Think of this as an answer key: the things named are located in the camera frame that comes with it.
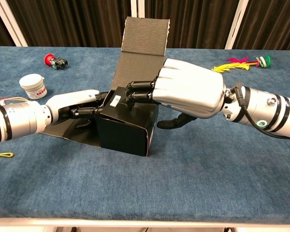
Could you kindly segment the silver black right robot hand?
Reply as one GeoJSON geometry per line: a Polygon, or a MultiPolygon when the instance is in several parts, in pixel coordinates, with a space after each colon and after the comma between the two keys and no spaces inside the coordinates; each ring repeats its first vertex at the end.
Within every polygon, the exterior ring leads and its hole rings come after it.
{"type": "Polygon", "coordinates": [[[126,103],[161,105],[180,112],[177,118],[162,120],[157,127],[180,128],[198,118],[208,119],[221,111],[226,85],[220,73],[195,64],[168,58],[152,81],[132,81],[126,86],[126,103]]]}

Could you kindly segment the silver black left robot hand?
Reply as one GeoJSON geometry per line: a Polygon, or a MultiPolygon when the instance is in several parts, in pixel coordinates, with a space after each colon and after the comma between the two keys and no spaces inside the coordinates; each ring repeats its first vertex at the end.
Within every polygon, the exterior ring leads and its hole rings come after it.
{"type": "Polygon", "coordinates": [[[51,97],[45,104],[52,116],[51,125],[73,118],[72,111],[79,108],[100,107],[108,93],[108,91],[99,92],[95,89],[87,89],[51,97]]]}

